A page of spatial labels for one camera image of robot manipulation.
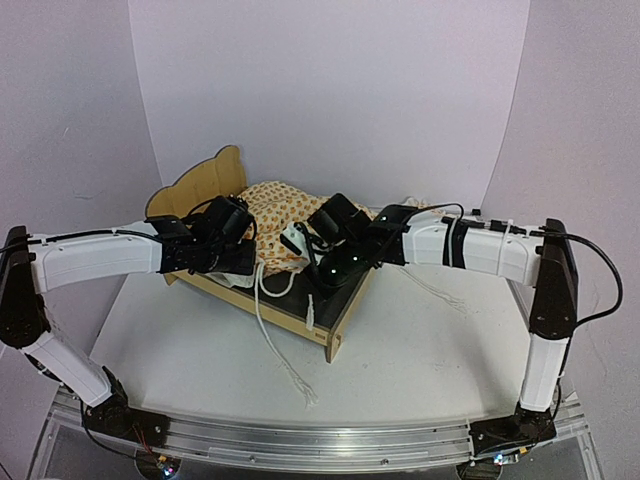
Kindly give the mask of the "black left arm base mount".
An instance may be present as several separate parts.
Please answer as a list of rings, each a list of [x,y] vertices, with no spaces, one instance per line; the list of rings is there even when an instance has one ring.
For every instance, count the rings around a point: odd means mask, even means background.
[[[103,371],[109,381],[109,396],[97,406],[85,408],[83,426],[110,437],[162,447],[167,439],[169,417],[130,406],[121,382],[108,368],[103,367]]]

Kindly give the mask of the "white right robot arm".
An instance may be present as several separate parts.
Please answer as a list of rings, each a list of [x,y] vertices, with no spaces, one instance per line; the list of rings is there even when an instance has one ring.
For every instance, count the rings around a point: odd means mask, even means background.
[[[584,319],[578,317],[578,273],[571,245],[598,255],[623,288],[616,266],[596,244],[549,219],[540,227],[511,221],[480,221],[441,215],[436,207],[392,204],[369,217],[344,195],[330,197],[308,219],[325,244],[313,254],[311,273],[323,289],[383,264],[444,266],[494,275],[534,289],[529,316],[529,353],[518,404],[503,433],[524,443],[540,430],[550,407],[575,330],[616,312],[622,301]]]

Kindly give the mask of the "wooden pet bed frame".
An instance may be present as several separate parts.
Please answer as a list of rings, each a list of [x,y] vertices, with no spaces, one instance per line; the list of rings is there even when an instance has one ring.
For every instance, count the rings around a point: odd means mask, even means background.
[[[257,222],[248,233],[256,238],[257,257],[265,263],[262,281],[257,283],[254,276],[180,271],[166,275],[166,282],[181,280],[242,310],[258,313],[263,321],[322,346],[326,361],[332,363],[373,272],[353,278],[325,298],[303,274],[304,260],[279,241],[289,222],[305,221],[321,206],[323,198],[281,181],[249,184],[236,146],[222,148],[158,190],[148,200],[145,213],[182,218],[202,212],[203,205],[219,195],[240,197],[248,203]]]

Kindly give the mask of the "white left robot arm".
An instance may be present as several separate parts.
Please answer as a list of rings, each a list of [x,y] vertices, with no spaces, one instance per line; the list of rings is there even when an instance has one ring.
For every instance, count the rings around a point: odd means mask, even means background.
[[[155,215],[124,227],[53,236],[12,228],[1,249],[1,342],[69,387],[114,437],[134,428],[127,394],[46,315],[45,293],[129,274],[250,275],[257,223],[247,203],[217,196],[201,212]]]

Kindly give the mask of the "duck print mattress cushion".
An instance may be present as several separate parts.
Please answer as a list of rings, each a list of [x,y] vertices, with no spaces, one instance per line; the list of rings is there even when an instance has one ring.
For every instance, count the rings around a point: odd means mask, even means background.
[[[329,358],[369,271],[406,263],[401,236],[426,210],[390,205],[374,212],[342,194],[317,197],[282,182],[253,185],[239,198],[254,218],[243,238],[255,259],[246,275],[208,279],[245,295],[260,326],[271,322],[317,341]]]

